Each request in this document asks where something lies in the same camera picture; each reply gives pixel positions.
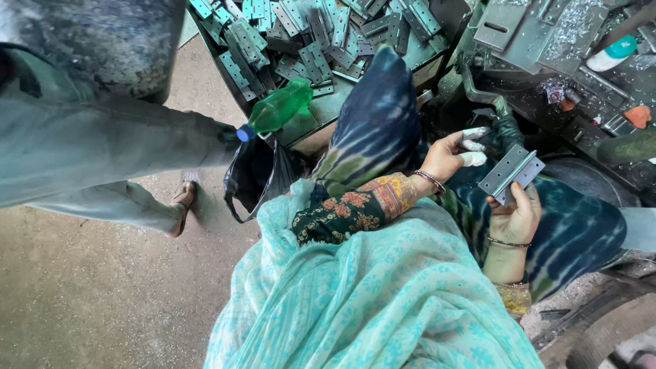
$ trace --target blue bottle cap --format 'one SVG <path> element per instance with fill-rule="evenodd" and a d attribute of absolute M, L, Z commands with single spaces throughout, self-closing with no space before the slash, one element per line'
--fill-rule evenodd
<path fill-rule="evenodd" d="M 237 130 L 237 137 L 242 142 L 249 142 L 250 140 L 255 138 L 255 130 L 251 128 L 250 125 L 242 125 L 238 130 Z"/>
<path fill-rule="evenodd" d="M 611 58 L 624 59 L 631 55 L 637 47 L 638 43 L 636 42 L 636 38 L 631 35 L 626 35 L 604 50 Z"/>

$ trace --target concrete floor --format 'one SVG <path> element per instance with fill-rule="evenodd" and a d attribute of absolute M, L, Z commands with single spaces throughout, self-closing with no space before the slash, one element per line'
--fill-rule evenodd
<path fill-rule="evenodd" d="M 178 52 L 166 105 L 246 122 L 198 36 Z M 331 130 L 324 131 L 307 152 L 326 141 Z M 183 179 L 200 183 L 197 207 L 175 240 L 25 206 L 0 209 L 0 368 L 200 368 L 232 270 L 258 232 L 255 221 L 239 225 L 225 207 L 225 170 L 135 179 L 162 202 Z M 532 307 L 522 320 L 529 337 L 552 323 L 539 311 L 576 307 L 604 280 L 583 276 Z"/>

